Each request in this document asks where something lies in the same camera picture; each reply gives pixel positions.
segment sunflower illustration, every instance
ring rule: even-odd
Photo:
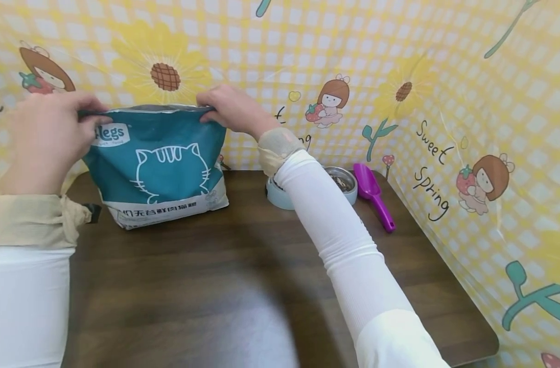
[[[120,55],[114,69],[139,104],[195,104],[196,93],[211,84],[208,62],[198,51],[188,51],[182,33],[172,34],[164,23],[149,27],[142,20],[117,24],[112,47]]]
[[[378,86],[374,114],[378,119],[406,117],[423,105],[433,90],[434,74],[426,56],[401,59],[395,63],[387,81]]]

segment hand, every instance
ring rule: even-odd
[[[245,92],[229,85],[219,85],[196,95],[199,106],[212,106],[217,111],[205,113],[200,121],[216,121],[234,132],[251,135],[256,141],[264,132],[277,128],[280,123]]]
[[[70,168],[96,138],[104,116],[78,120],[78,110],[106,111],[93,94],[31,94],[10,114],[14,159],[0,181],[1,194],[59,194]]]

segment mushroom illustration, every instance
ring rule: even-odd
[[[546,368],[560,368],[560,358],[550,353],[541,353],[541,361]]]

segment yellow checkered pattern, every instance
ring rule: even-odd
[[[126,56],[114,40],[165,25],[188,43],[181,52],[203,55],[211,85],[245,89],[297,136],[310,135],[308,151],[323,164],[367,162],[365,125],[374,136],[386,117],[384,127],[397,124],[377,137],[369,165],[386,174],[381,158],[394,156],[390,183],[496,330],[500,354],[476,365],[541,368],[541,353],[560,358],[560,313],[534,303],[509,331],[501,324],[518,300],[509,263],[527,273],[524,294],[560,284],[560,241],[543,236],[560,234],[560,0],[269,3],[257,16],[259,0],[0,0],[0,175],[11,157],[5,116],[29,94],[21,41],[45,49],[76,89],[109,105],[158,103],[136,97],[115,67]],[[134,22],[139,34],[123,32]],[[139,60],[163,53],[157,39],[137,46]],[[338,74],[349,77],[349,101],[337,124],[318,128],[305,112]],[[189,81],[185,88],[198,92]],[[404,82],[413,86],[407,100]],[[230,132],[222,153],[235,170],[259,169],[245,135]],[[485,201],[488,213],[468,212],[459,170],[501,154],[515,167],[507,189]],[[76,165],[69,181],[83,170]],[[427,177],[432,186],[418,186]],[[560,294],[552,299],[560,303]]]

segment white arm sleeve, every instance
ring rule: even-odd
[[[360,367],[449,367],[341,190],[306,151],[275,181],[287,191],[323,260]]]
[[[0,368],[60,367],[74,251],[0,247]]]

